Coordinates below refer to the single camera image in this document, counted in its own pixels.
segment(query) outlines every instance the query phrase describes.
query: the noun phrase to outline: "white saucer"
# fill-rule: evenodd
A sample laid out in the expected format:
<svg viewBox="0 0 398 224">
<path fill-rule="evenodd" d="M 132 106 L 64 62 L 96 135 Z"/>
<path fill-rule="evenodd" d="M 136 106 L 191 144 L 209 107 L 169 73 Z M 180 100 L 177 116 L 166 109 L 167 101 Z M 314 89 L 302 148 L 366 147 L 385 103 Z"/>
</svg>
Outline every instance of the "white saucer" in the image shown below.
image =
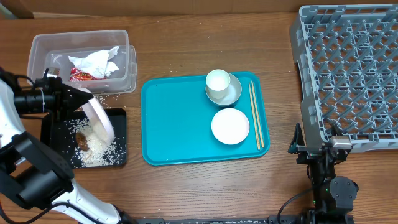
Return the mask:
<svg viewBox="0 0 398 224">
<path fill-rule="evenodd" d="M 229 74 L 229 76 L 231 77 L 231 82 L 230 82 L 230 84 L 228 86 L 228 92 L 227 92 L 226 96 L 222 97 L 221 99 L 213 98 L 209 94 L 209 91 L 208 91 L 207 86 L 206 86 L 207 97 L 213 103 L 217 104 L 218 106 L 229 106 L 229 105 L 235 103 L 239 99 L 239 97 L 241 96 L 241 93 L 242 93 L 241 82 L 234 75 Z"/>
<path fill-rule="evenodd" d="M 224 144 L 238 144 L 249 134 L 249 120 L 242 111 L 235 108 L 222 109 L 211 121 L 211 131 Z"/>
</svg>

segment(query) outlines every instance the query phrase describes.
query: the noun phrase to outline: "wooden table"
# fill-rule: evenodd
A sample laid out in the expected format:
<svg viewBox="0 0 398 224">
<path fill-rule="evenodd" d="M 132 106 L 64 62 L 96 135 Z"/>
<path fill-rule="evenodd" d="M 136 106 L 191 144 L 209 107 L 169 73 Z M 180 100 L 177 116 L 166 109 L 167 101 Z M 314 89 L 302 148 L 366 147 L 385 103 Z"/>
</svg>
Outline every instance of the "wooden table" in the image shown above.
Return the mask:
<svg viewBox="0 0 398 224">
<path fill-rule="evenodd" d="M 178 218 L 267 217 L 293 195 L 309 188 L 305 166 L 287 153 L 301 122 L 301 84 L 292 61 L 288 28 L 297 14 L 217 16 L 99 17 L 0 21 L 0 65 L 26 74 L 37 34 L 124 29 L 137 50 L 137 88 L 112 96 L 107 104 L 128 114 L 127 164 L 75 171 L 76 180 L 99 199 L 132 216 Z M 140 90 L 151 78 L 206 74 L 212 69 L 249 70 L 261 81 L 271 148 L 262 158 L 154 167 L 141 155 Z M 40 123 L 24 121 L 38 133 Z M 398 152 L 351 154 L 336 173 L 359 184 L 354 204 L 357 223 L 398 220 Z M 5 210 L 24 221 L 38 213 L 23 210 L 4 196 Z M 284 214 L 312 205 L 312 196 L 291 203 Z M 37 223 L 75 223 L 51 212 Z"/>
</svg>

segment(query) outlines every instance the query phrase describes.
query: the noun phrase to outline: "blue tray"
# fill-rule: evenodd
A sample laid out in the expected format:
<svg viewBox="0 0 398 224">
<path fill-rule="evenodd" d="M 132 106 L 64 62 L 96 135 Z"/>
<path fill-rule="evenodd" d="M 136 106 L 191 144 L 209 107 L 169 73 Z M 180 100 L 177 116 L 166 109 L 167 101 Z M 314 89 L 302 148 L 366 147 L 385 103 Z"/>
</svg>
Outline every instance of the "blue tray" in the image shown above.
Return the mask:
<svg viewBox="0 0 398 224">
<path fill-rule="evenodd" d="M 260 81 L 251 72 L 234 72 L 242 95 L 230 107 L 250 122 L 247 138 L 237 145 L 219 142 L 211 120 L 221 109 L 206 96 L 206 75 L 149 80 L 141 90 L 142 155 L 154 166 L 223 161 L 263 156 L 271 144 Z M 264 148 L 257 149 L 248 83 L 253 80 L 261 120 Z"/>
</svg>

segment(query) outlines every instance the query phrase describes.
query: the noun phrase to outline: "white bowl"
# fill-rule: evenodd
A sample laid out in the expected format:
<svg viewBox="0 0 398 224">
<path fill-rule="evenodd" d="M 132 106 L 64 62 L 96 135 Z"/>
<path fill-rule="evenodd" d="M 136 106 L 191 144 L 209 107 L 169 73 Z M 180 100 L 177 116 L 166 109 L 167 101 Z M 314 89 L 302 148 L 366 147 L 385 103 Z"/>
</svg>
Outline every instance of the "white bowl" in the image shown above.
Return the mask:
<svg viewBox="0 0 398 224">
<path fill-rule="evenodd" d="M 220 99 L 212 97 L 210 95 L 208 87 L 206 86 L 207 97 L 218 106 L 229 106 L 235 103 L 241 96 L 242 93 L 241 82 L 234 75 L 229 74 L 229 76 L 231 77 L 231 81 L 229 83 L 229 86 L 227 87 L 227 94 Z"/>
<path fill-rule="evenodd" d="M 231 77 L 228 72 L 216 69 L 206 76 L 206 87 L 211 97 L 220 99 L 228 92 Z"/>
<path fill-rule="evenodd" d="M 211 121 L 211 131 L 224 144 L 238 144 L 249 134 L 249 120 L 242 111 L 235 108 L 222 109 Z"/>
</svg>

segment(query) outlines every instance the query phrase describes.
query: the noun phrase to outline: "dish rack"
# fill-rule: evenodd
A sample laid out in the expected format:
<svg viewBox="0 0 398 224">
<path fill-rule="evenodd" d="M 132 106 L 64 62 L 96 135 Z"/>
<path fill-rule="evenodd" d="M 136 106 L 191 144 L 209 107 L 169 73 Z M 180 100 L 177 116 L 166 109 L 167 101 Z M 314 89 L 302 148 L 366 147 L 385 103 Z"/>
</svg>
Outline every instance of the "dish rack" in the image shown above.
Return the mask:
<svg viewBox="0 0 398 224">
<path fill-rule="evenodd" d="M 352 152 L 398 148 L 398 4 L 303 6 L 290 27 L 308 146 L 337 124 Z"/>
</svg>

